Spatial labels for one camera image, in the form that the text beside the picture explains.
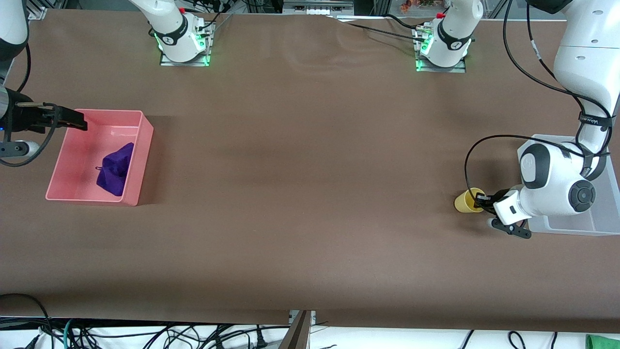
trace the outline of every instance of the black cable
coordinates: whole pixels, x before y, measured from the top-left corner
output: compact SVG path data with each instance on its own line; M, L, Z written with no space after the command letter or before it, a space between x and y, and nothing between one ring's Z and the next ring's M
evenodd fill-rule
M132 334L128 334L128 335L94 335L94 334L90 334L91 337L97 337L97 338L126 338L126 337L140 337L140 336L149 336L149 335L155 335L158 332L146 332L146 333L132 333Z
M550 349L554 349L554 347L556 346L556 339L557 339L557 332L553 333L553 338L551 339L551 347Z
M17 92L22 92L24 86L28 82L28 78L30 77L30 66L32 65L32 61L30 59L30 45L26 44L26 75L24 75L24 79L22 80L22 84L17 88Z
M397 33L392 33L392 32L386 32L385 30L381 30L381 29L377 29L377 28L371 28L371 27L367 27L365 25L359 25L359 24L354 24L354 23L349 23L349 22L346 22L346 23L348 25L352 25L354 27L372 30L373 32L377 32L377 33L383 33L383 34L393 35L395 37L402 37L402 38L413 40L413 41L424 42L423 38L412 37L412 36L402 35L402 34L397 34Z
M222 14L222 12L218 12L215 15L215 17L211 20L211 22L209 22L207 25L204 25L203 27L198 27L198 30L203 30L203 29L207 28L208 26L210 26L211 24L215 23L215 21L218 19L220 14Z
M474 330L470 330L467 336L465 337L465 341L463 341L463 345L461 345L461 349L465 349L467 347L467 343L469 343L469 339L471 335L474 334Z
M547 71L547 73L549 73L549 75L551 75L552 78L554 78L554 80L557 81L556 79L556 75L553 73L553 71L551 71L551 69L549 68L549 66L547 66L547 64L544 62L542 56L540 55L540 52L538 51L538 47L536 46L536 42L534 41L534 35L532 34L532 25L531 22L529 20L529 4L526 6L526 21L528 24L528 35L529 35L529 42L531 42L532 44L532 49L534 50L534 53L536 54L536 58L538 58L538 63L540 63L542 65L542 67ZM582 113L585 113L585 109L583 108L583 103L579 100L579 98L573 96L573 98L575 99L575 102L577 102L577 104L579 105L579 109L581 109Z
M538 61L540 62L542 67L547 71L547 73L549 73L549 75L551 75L551 77L555 79L556 78L555 74L553 73L553 71L551 71L551 69L549 69L549 67L543 61L542 57L540 56L538 52L538 48L536 47L536 43L534 42L534 36L532 35L532 25L529 21L529 4L526 6L525 17L528 23L529 41L532 43L532 48L534 49L534 52L536 53L536 56L538 57Z
M274 329L288 329L290 326L269 326L269 327L261 327L261 330L274 330ZM250 333L250 332L256 332L257 329L251 329L251 330L239 330L239 331L235 331L235 332L231 332L231 333L227 333L226 335L222 336L220 339L220 342L223 343L226 340L244 335L246 333ZM213 349L215 348L216 344L213 344L212 346L208 347L208 349Z
M383 15L383 17L389 17L389 18L395 20L396 22L398 22L398 24L402 25L405 28L409 28L409 29L415 29L418 25L420 25L420 24L416 24L416 25L407 24L407 23L403 22L400 18L398 18L398 17L396 17L396 16L394 16L393 14L390 14L390 13L386 13L385 15Z
M39 147L39 149L37 149L37 151L31 157L27 158L26 160L20 163L10 163L10 162L6 162L0 159L0 164L4 166L8 166L8 167L21 167L21 166L28 165L29 163L33 162L34 159L36 159L39 155L41 155L41 152L43 151L43 149L47 147L48 143L51 140L51 136L54 135L54 131L58 127L58 120L60 119L60 108L56 104L53 104L53 103L43 103L43 105L47 107L53 107L54 117L51 123L50 130L48 131L47 136L45 137L45 140L43 141L43 143L41 143L41 146Z
M175 340L180 340L181 342L184 342L185 344L189 345L190 349L193 349L193 345L190 342L188 342L188 341L184 340L183 338L181 338L181 336L182 336L182 333L176 333L175 336L168 335L168 338L166 338L166 342L164 342L164 349L169 349L170 345Z
M176 331L172 331L173 333L175 333L174 336L170 336L170 331L166 331L168 333L168 338L166 339L166 342L164 342L164 349L169 349L170 348L170 344L172 344L172 342L174 342L175 340L180 340L181 342L185 342L187 343L191 349L193 349L193 346L190 342L180 338L185 332L189 331L193 326L189 326L187 327L185 330L181 331L181 332L176 332Z
M506 36L506 32L507 32L507 25L508 25L508 14L510 13L510 8L512 7L512 2L513 0L508 0L508 7L506 8L506 13L504 15L504 21L503 21L503 31L502 31L502 35L503 35L503 42L504 42L504 48L506 50L506 53L508 54L508 57L510 58L510 61L513 63L513 65L519 69L520 72L522 72L525 76L527 76L528 78L532 79L533 81L547 87L550 88L554 91L560 92L560 93L564 93L564 94L568 94L569 96L573 96L573 97L578 97L581 99L584 99L594 105L596 105L597 107L599 107L607 117L611 118L611 114L609 113L609 111L607 109L605 109L605 107L598 101L590 98L590 97L586 97L583 96L581 94L578 93L574 93L565 89L561 89L561 88L557 88L553 85L547 84L544 81L541 81L540 79L537 79L535 76L533 76L532 74L528 73L525 69L523 69L519 63L516 62L515 57L513 57L512 52L510 51L510 47L508 46L508 39Z
M8 298L8 297L22 297L22 298L30 299L34 303L37 303L39 309L41 309L41 312L43 313L43 316L45 318L45 322L47 323L47 326L48 326L50 332L53 331L54 328L51 325L50 316L47 314L47 310L45 310L45 307L43 306L43 304L37 298L34 298L33 296L31 296L29 294L25 294L25 293L5 293L5 294L0 294L0 299ZM55 342L56 341L52 338L52 340L51 340L51 349L54 349L54 343Z
M478 144L489 140L489 139L493 139L493 138L518 138L518 139L525 139L525 140L533 140L536 142L540 142L540 143L545 143L545 144L549 144L549 145L553 145L554 147L560 148L561 150L565 151L565 152L569 152L571 154L577 155L579 157L583 157L582 154L577 153L576 151L567 148L561 144L558 143L554 143L548 140L544 140L544 139L540 139L540 138L535 138L535 137L527 137L527 136L521 136L521 135L492 135L492 136L488 136L488 137L484 137L480 140L478 140L476 143L474 143L471 148L469 149L469 151L467 152L467 155L465 156L465 164L464 164L464 170L465 170L465 183L467 184L467 191L469 191L469 195L474 199L474 202L478 203L479 200L478 198L476 198L476 196L474 195L474 193L471 191L471 184L469 182L469 174L467 173L467 164L469 163L469 156L471 155L471 153L474 151L474 149L478 146ZM609 153L603 153L600 156L609 156ZM489 211L487 208L485 207L481 207L483 210L487 211L488 213L494 214L493 212Z
M521 341L521 348L518 348L515 345L515 343L512 341L512 335L516 335L517 337L519 337L519 340ZM512 347L514 349L526 349L525 348L525 342L523 341L523 337L521 337L521 335L517 331L510 331L510 332L508 332L508 341L510 342L510 345L512 345Z

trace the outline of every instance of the yellow cup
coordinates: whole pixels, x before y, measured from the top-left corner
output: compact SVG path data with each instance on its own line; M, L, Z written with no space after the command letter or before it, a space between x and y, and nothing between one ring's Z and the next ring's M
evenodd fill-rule
M481 189L478 188L471 188L471 192L474 196L477 196L478 194L482 194L484 195L484 192ZM465 190L464 193L462 193L461 195L459 195L455 200L454 200L454 207L456 208L457 211L461 212L461 213L478 213L478 212L482 212L482 208L481 207L474 207L474 198L471 197L471 195L469 194L468 190Z

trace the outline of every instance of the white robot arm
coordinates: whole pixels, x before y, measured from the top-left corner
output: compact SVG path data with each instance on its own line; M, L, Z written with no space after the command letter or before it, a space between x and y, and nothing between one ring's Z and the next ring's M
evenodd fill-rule
M186 62L206 49L202 18L181 13L174 0L129 0L151 24L162 52L170 60Z
M0 61L16 57L28 42L25 0L0 1Z
M605 168L606 152L620 94L620 0L527 0L548 12L561 11L568 26L554 63L554 74L581 99L584 113L571 150L534 142L521 155L522 186L493 203L502 224L541 215L567 216L585 212L595 203L591 180Z
M471 35L483 13L481 0L452 0L445 17L432 20L432 39L421 54L436 66L456 65L467 54Z
M174 0L129 0L146 16L159 47L172 61L186 62L206 49L204 20L181 13ZM16 57L28 42L25 0L0 1L0 61Z

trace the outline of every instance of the pink plastic bin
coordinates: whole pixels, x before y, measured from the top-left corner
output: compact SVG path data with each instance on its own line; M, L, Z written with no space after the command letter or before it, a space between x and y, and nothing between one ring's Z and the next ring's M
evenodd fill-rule
M136 206L153 126L141 111L76 110L84 113L88 131L67 129L45 198L77 205ZM123 196L114 196L97 185L95 167L130 142L134 148Z

